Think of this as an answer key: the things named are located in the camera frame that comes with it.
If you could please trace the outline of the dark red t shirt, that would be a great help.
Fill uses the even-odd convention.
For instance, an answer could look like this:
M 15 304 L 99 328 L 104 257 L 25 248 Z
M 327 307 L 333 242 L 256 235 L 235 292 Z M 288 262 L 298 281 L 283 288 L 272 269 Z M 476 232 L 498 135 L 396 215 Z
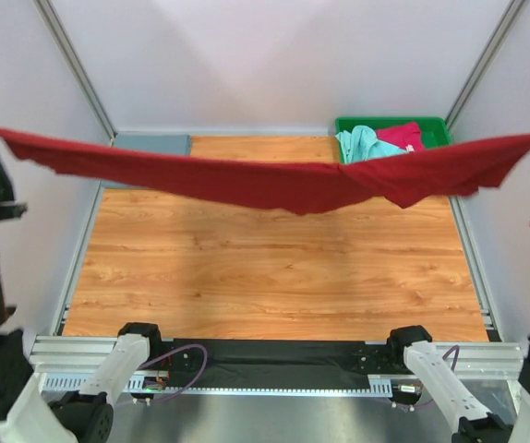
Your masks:
M 486 138 L 365 162 L 242 162 L 109 148 L 0 127 L 14 156 L 74 175 L 210 202 L 297 215 L 371 198 L 402 209 L 430 196 L 498 187 L 530 151 L 530 134 Z

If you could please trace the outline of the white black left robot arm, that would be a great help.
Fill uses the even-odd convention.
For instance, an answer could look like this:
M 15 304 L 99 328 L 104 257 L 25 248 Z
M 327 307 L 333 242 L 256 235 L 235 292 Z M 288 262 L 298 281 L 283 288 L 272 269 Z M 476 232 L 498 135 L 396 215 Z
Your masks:
M 18 203 L 0 162 L 0 222 L 20 218 L 27 210 Z M 0 279 L 0 326 L 14 314 Z M 139 369 L 153 370 L 163 361 L 164 348 L 151 339 L 153 326 L 133 326 L 118 337 L 113 350 L 77 389 L 46 402 L 40 381 L 24 354 L 23 331 L 0 333 L 0 442 L 104 442 L 109 437 L 114 407 Z

